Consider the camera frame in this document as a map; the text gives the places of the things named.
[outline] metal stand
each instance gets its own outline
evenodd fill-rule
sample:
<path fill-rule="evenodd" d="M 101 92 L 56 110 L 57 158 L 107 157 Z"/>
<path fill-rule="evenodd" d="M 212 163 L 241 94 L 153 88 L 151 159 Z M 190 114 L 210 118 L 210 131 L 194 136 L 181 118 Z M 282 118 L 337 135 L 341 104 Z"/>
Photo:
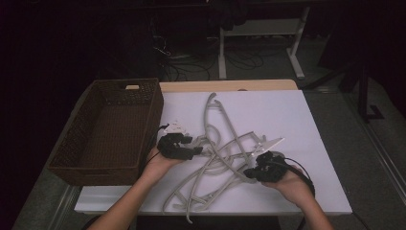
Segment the metal stand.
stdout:
<path fill-rule="evenodd" d="M 302 90 L 306 90 L 306 89 L 314 89 L 320 85 L 322 85 L 323 83 L 330 81 L 338 76 L 340 76 L 341 74 L 346 73 L 346 79 L 342 80 L 340 83 L 340 89 L 341 91 L 343 91 L 343 88 L 345 92 L 350 92 L 352 91 L 354 85 L 356 84 L 356 82 L 359 79 L 359 76 L 356 75 L 350 75 L 349 72 L 354 69 L 354 67 L 356 67 L 357 62 L 353 61 L 353 62 L 349 62 L 347 64 L 345 64 L 344 66 L 342 66 L 341 68 L 334 70 L 326 75 L 324 75 L 323 77 L 319 78 L 318 80 L 302 86 L 301 89 Z"/>
<path fill-rule="evenodd" d="M 220 28 L 220 47 L 218 55 L 218 76 L 221 80 L 227 79 L 226 62 L 224 57 L 224 36 L 232 35 L 295 35 L 294 42 L 286 49 L 290 63 L 295 71 L 296 77 L 302 80 L 305 74 L 296 58 L 296 52 L 301 41 L 310 7 L 304 8 L 301 18 L 298 19 L 274 19 L 274 20 L 251 20 L 234 30 L 224 32 Z"/>
<path fill-rule="evenodd" d="M 298 59 L 296 58 L 296 52 L 298 51 L 299 42 L 301 41 L 302 34 L 304 32 L 305 21 L 307 20 L 309 11 L 310 11 L 309 7 L 304 8 L 301 20 L 298 24 L 298 29 L 296 30 L 295 41 L 293 42 L 292 47 L 286 49 L 287 55 L 289 56 L 290 59 L 290 63 L 292 64 L 296 77 L 299 80 L 303 80 L 305 78 L 305 74 L 304 71 L 302 70 L 301 65 L 299 64 Z"/>
<path fill-rule="evenodd" d="M 384 117 L 376 105 L 370 105 L 372 114 L 368 114 L 368 74 L 365 67 L 362 68 L 359 79 L 358 113 L 366 123 L 369 123 L 370 119 L 383 119 Z"/>

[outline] white table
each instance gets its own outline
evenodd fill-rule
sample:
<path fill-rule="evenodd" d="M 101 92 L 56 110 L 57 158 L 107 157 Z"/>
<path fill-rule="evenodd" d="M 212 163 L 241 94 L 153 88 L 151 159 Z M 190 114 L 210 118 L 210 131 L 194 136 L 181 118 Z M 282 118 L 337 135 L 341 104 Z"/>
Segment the white table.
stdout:
<path fill-rule="evenodd" d="M 161 124 L 178 121 L 191 136 L 203 134 L 203 109 L 209 95 L 210 92 L 164 93 Z M 217 92 L 216 99 L 223 103 L 238 135 L 255 131 L 258 136 L 266 135 L 268 140 L 285 138 L 273 150 L 299 161 L 307 169 L 316 188 L 316 199 L 328 215 L 352 212 L 302 91 Z M 223 132 L 227 128 L 218 115 L 218 112 L 210 111 L 210 123 Z M 227 131 L 222 133 L 224 142 L 231 137 Z M 252 150 L 250 145 L 247 144 L 247 150 Z M 203 157 L 195 156 L 192 161 L 171 169 L 148 195 L 140 214 L 162 215 L 162 205 L 175 185 L 204 162 Z M 203 195 L 211 191 L 230 175 L 230 172 L 227 173 L 204 178 L 199 193 Z M 127 186 L 83 187 L 75 210 L 87 214 L 102 213 L 127 189 Z M 166 211 L 170 215 L 184 215 L 172 205 Z M 280 216 L 297 213 L 300 210 L 277 191 L 259 183 L 244 183 L 223 193 L 207 211 L 192 212 L 191 215 Z"/>

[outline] table leg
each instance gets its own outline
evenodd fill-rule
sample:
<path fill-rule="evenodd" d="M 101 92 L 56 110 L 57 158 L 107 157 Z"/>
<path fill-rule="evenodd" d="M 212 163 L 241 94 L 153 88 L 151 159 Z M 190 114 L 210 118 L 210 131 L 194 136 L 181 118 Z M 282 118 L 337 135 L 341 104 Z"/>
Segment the table leg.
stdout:
<path fill-rule="evenodd" d="M 226 60 L 224 58 L 224 31 L 220 28 L 220 51 L 218 54 L 218 77 L 227 80 Z"/>
<path fill-rule="evenodd" d="M 298 29 L 296 30 L 295 33 L 295 40 L 290 48 L 286 49 L 287 55 L 289 56 L 290 63 L 292 63 L 293 70 L 295 71 L 296 77 L 299 80 L 302 80 L 305 78 L 305 74 L 302 70 L 302 67 L 296 58 L 296 51 L 298 51 L 299 47 L 299 42 L 301 41 L 302 34 L 305 28 L 305 21 L 307 19 L 308 12 L 310 11 L 310 7 L 304 8 L 304 11 L 302 13 L 301 20 L 298 23 Z"/>

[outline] table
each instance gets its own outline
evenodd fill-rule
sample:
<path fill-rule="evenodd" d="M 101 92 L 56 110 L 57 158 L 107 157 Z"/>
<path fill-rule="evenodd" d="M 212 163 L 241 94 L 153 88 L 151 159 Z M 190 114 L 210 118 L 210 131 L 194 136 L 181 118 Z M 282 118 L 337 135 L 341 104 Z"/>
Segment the table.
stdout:
<path fill-rule="evenodd" d="M 259 135 L 266 134 L 268 140 L 280 136 L 285 138 L 285 141 L 273 150 L 283 152 L 287 157 L 304 165 L 315 184 L 316 199 L 328 215 L 352 212 L 329 161 L 305 97 L 302 91 L 297 90 L 293 80 L 162 82 L 161 86 L 165 98 L 162 123 L 178 119 L 191 136 L 201 134 L 202 125 L 196 122 L 200 121 L 202 116 L 199 107 L 206 102 L 210 92 L 215 91 L 216 98 L 224 104 L 232 123 L 237 124 L 235 128 L 238 135 L 253 130 Z M 233 91 L 239 89 L 251 91 Z M 249 104 L 250 109 L 241 110 L 239 104 Z M 213 124 L 218 123 L 216 125 L 219 130 L 223 130 L 223 123 L 219 121 L 221 120 L 217 118 L 211 120 Z M 226 133 L 223 137 L 228 140 L 230 134 Z M 162 205 L 166 197 L 175 184 L 184 177 L 180 175 L 192 172 L 203 162 L 201 157 L 195 156 L 192 161 L 171 169 L 148 195 L 140 209 L 140 215 L 162 215 Z M 203 180 L 202 191 L 209 191 L 226 176 L 229 174 L 221 175 L 215 180 Z M 75 210 L 86 214 L 102 213 L 128 188 L 128 186 L 83 187 Z M 166 211 L 170 215 L 184 215 L 184 212 L 174 209 L 171 205 Z M 226 191 L 207 211 L 192 212 L 191 215 L 280 216 L 298 213 L 300 210 L 284 200 L 277 191 L 269 190 L 258 183 L 243 183 Z"/>

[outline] brown wicker basket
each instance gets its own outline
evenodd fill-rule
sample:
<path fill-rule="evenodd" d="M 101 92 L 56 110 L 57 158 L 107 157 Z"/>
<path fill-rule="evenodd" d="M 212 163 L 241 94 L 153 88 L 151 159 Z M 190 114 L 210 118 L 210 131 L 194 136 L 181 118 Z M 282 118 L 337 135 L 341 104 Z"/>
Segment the brown wicker basket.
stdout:
<path fill-rule="evenodd" d="M 94 81 L 59 137 L 48 169 L 70 185 L 133 184 L 155 143 L 163 106 L 156 79 Z"/>

